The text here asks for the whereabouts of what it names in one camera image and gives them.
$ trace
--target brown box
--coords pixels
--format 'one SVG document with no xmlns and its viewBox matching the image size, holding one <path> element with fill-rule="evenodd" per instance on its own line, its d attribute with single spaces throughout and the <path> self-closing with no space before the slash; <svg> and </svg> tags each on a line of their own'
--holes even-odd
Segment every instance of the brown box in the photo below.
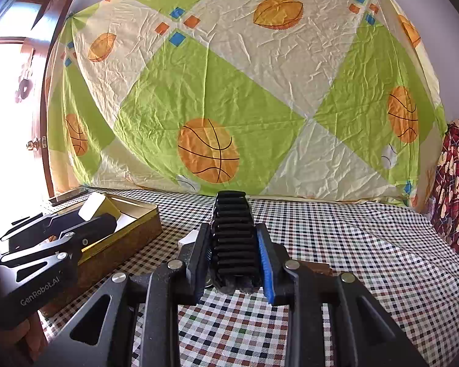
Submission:
<svg viewBox="0 0 459 367">
<path fill-rule="evenodd" d="M 162 224 L 155 204 L 109 193 L 107 196 L 123 214 L 118 220 L 118 225 L 121 219 L 135 220 L 105 239 L 82 249 L 82 258 L 78 262 L 77 284 L 43 306 L 40 309 L 43 316 L 51 317 L 60 311 L 161 234 Z M 76 203 L 58 213 L 71 211 L 83 203 L 84 201 Z"/>
</svg>

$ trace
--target red plaid fabric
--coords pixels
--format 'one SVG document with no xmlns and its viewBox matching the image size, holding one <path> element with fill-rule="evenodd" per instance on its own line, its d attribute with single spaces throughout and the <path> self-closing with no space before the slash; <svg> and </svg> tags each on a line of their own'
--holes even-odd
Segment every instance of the red plaid fabric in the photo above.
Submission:
<svg viewBox="0 0 459 367">
<path fill-rule="evenodd" d="M 459 255 L 459 120 L 449 124 L 435 176 L 432 224 Z"/>
</svg>

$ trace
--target orange square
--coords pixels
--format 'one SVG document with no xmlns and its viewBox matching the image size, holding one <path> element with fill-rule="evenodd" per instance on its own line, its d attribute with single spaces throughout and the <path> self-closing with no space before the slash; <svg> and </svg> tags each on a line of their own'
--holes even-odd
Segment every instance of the orange square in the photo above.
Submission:
<svg viewBox="0 0 459 367">
<path fill-rule="evenodd" d="M 168 29 L 170 28 L 170 26 L 168 26 L 165 22 L 162 22 L 160 23 L 157 28 L 155 29 L 155 31 L 159 34 L 159 35 L 163 35 Z"/>
<path fill-rule="evenodd" d="M 201 19 L 196 18 L 194 15 L 190 15 L 185 20 L 184 25 L 190 27 L 191 29 L 194 29 L 199 24 L 200 21 Z"/>
<path fill-rule="evenodd" d="M 377 5 L 375 5 L 375 4 L 369 5 L 369 9 L 371 11 L 373 11 L 374 13 L 378 13 L 379 12 L 379 7 Z"/>
<path fill-rule="evenodd" d="M 353 13 L 359 13 L 360 11 L 360 8 L 358 6 L 356 6 L 355 4 L 351 4 L 349 9 L 353 12 Z"/>
</svg>

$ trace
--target checkered tablecloth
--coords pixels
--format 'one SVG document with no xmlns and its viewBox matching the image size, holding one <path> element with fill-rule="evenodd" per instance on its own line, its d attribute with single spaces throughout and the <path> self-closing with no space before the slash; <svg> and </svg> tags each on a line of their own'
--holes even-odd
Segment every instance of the checkered tablecloth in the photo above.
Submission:
<svg viewBox="0 0 459 367">
<path fill-rule="evenodd" d="M 132 274 L 153 271 L 172 259 L 177 241 L 208 221 L 214 200 L 146 190 L 111 192 L 159 206 L 163 233 L 117 269 Z M 251 200 L 250 204 L 256 222 L 264 222 L 273 241 L 285 245 L 290 256 L 326 262 L 337 273 L 358 276 L 430 365 L 448 365 L 456 355 L 459 257 L 422 215 L 377 203 Z M 104 280 L 53 318 L 43 319 L 47 336 L 54 337 Z M 142 314 L 140 308 L 135 366 L 139 365 Z M 323 317 L 327 363 L 331 365 L 325 307 Z M 179 308 L 181 364 L 284 366 L 287 321 L 287 309 L 268 305 L 262 291 L 226 296 L 206 290 L 200 305 Z"/>
</svg>

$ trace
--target basketball print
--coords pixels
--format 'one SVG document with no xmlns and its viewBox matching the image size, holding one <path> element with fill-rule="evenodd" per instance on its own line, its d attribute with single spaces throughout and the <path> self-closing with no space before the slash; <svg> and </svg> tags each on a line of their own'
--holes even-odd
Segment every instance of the basketball print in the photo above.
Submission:
<svg viewBox="0 0 459 367">
<path fill-rule="evenodd" d="M 88 50 L 88 60 L 101 62 L 106 59 L 114 47 L 116 37 L 113 33 L 104 33 L 98 36 Z"/>
<path fill-rule="evenodd" d="M 240 156 L 233 137 L 211 119 L 188 121 L 179 132 L 179 156 L 192 174 L 213 184 L 231 180 Z"/>
<path fill-rule="evenodd" d="M 410 39 L 410 43 L 412 44 L 413 48 L 415 48 L 417 45 L 420 44 L 421 37 L 418 31 L 415 29 L 415 27 L 411 24 L 411 22 L 406 19 L 403 15 L 398 15 L 399 20 L 401 22 L 401 25 L 403 26 L 403 29 Z"/>
<path fill-rule="evenodd" d="M 66 127 L 68 128 L 75 154 L 79 157 L 83 156 L 88 150 L 88 139 L 76 114 L 66 115 Z"/>
<path fill-rule="evenodd" d="M 264 0 L 253 14 L 253 23 L 267 29 L 285 30 L 302 18 L 303 5 L 297 0 Z"/>
<path fill-rule="evenodd" d="M 411 143 L 418 136 L 416 104 L 406 87 L 395 87 L 388 98 L 388 118 L 393 132 L 403 143 Z"/>
</svg>

